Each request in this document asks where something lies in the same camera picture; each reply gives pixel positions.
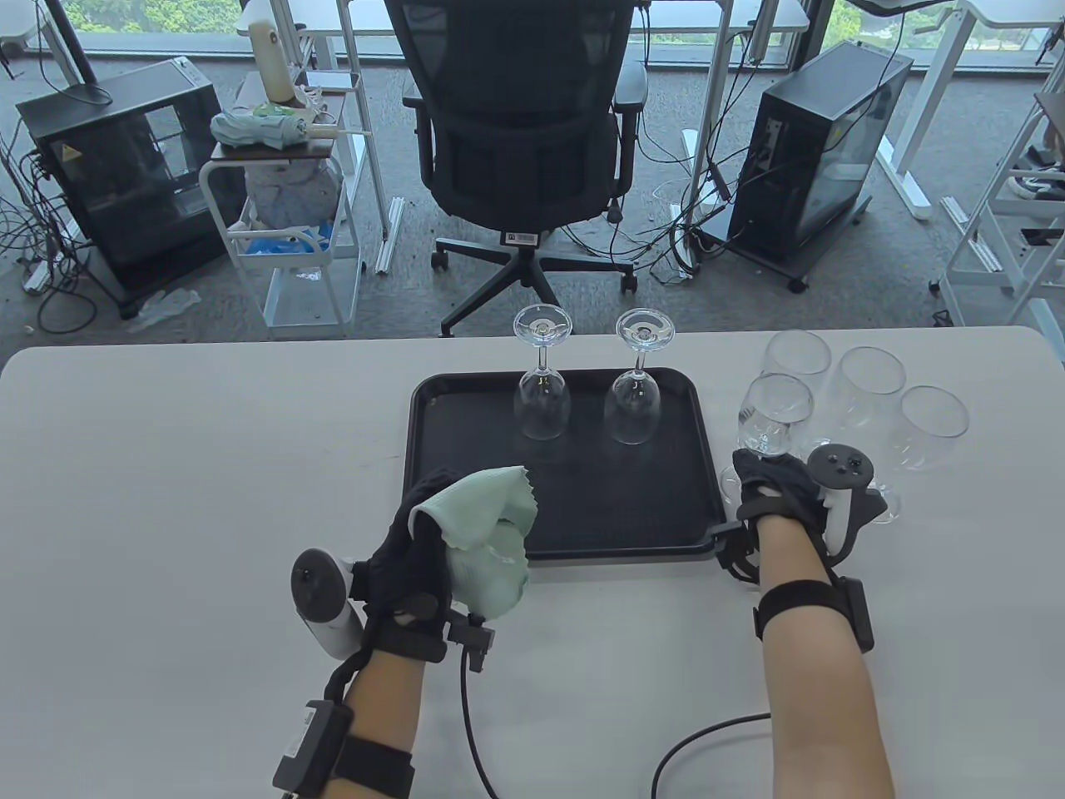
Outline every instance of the hand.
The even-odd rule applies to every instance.
[[[384,542],[367,561],[355,565],[351,598],[366,603],[370,619],[391,618],[412,632],[443,639],[452,605],[450,575],[440,526],[426,513],[414,519],[415,506],[444,490],[459,475],[440,470],[407,492]]]
[[[806,528],[818,551],[823,551],[829,511],[821,502],[821,487],[809,476],[805,463],[792,455],[763,457],[751,450],[737,450],[733,464],[742,484],[743,505],[738,515],[755,526],[765,516],[794,519]],[[780,496],[784,502],[775,503],[775,507],[756,502],[767,496]]]

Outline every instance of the white bottle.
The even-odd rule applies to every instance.
[[[285,61],[277,28],[267,19],[257,19],[248,25],[248,36],[251,38],[251,51],[256,56],[266,97],[271,102],[292,102],[296,97],[296,87],[289,75],[289,63]]]

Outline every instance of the mint green cloth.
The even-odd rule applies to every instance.
[[[428,513],[447,544],[452,593],[486,619],[512,609],[529,581],[525,536],[537,504],[524,467],[486,469],[463,477],[410,512]]]

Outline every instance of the black tray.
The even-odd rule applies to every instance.
[[[639,446],[613,441],[603,426],[616,369],[564,373],[573,410],[554,441],[518,429],[520,372],[430,377],[411,397],[404,492],[440,467],[469,474],[522,464],[540,508],[525,541],[529,559],[703,555],[725,516],[699,396],[679,372],[648,371],[662,417]]]

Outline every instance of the black glove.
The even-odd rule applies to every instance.
[[[411,510],[459,478],[440,470],[404,496],[384,542],[370,560],[357,562],[351,599],[363,601],[364,650],[380,649],[405,657],[443,659],[444,625],[452,606],[452,581],[440,525],[426,513],[408,523]]]
[[[809,476],[805,463],[792,455],[764,457],[751,450],[737,450],[733,466],[742,484],[743,500],[736,518],[748,523],[755,541],[759,519],[783,516],[802,524],[818,554],[826,556],[824,527],[829,511],[821,502],[821,487]],[[767,496],[763,488],[780,496]]]

